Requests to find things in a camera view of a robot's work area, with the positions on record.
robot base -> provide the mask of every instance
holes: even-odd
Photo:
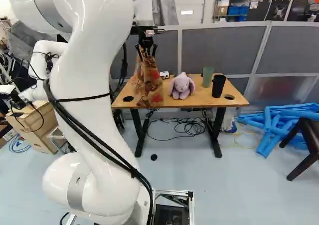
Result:
[[[195,225],[194,219],[194,193],[186,190],[153,190],[153,225]],[[168,199],[178,206],[166,206],[156,204],[159,197]],[[137,200],[139,213],[134,208],[131,219],[124,225],[138,224],[146,225],[149,206],[146,201],[149,201],[148,193],[144,187],[141,187],[141,192]],[[74,225],[77,216],[71,214],[66,225]]]

green cup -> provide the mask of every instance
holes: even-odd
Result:
[[[208,88],[210,86],[213,72],[214,72],[214,69],[212,67],[204,67],[203,68],[203,84],[202,84],[202,86],[204,88]]]

blue foam structure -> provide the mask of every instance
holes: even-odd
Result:
[[[264,113],[240,115],[237,121],[265,131],[256,153],[267,158],[275,146],[288,135],[299,118],[319,121],[319,104],[306,103],[286,106],[267,106]],[[298,133],[290,142],[296,149],[307,149],[302,134]]]

cubicle divider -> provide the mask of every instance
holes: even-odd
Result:
[[[251,102],[252,111],[267,105],[319,102],[319,23],[252,21],[163,26],[155,36],[159,71],[224,73]],[[127,40],[128,75],[133,75],[138,38]],[[111,77],[118,79],[123,52]]]

bunny ear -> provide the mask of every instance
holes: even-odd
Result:
[[[173,89],[174,89],[174,85],[175,85],[175,79],[173,79],[173,81],[170,84],[170,88],[169,88],[169,95],[173,94]]]
[[[192,94],[192,93],[195,92],[195,83],[194,83],[194,81],[191,78],[188,78],[188,79],[189,79],[190,94]]]

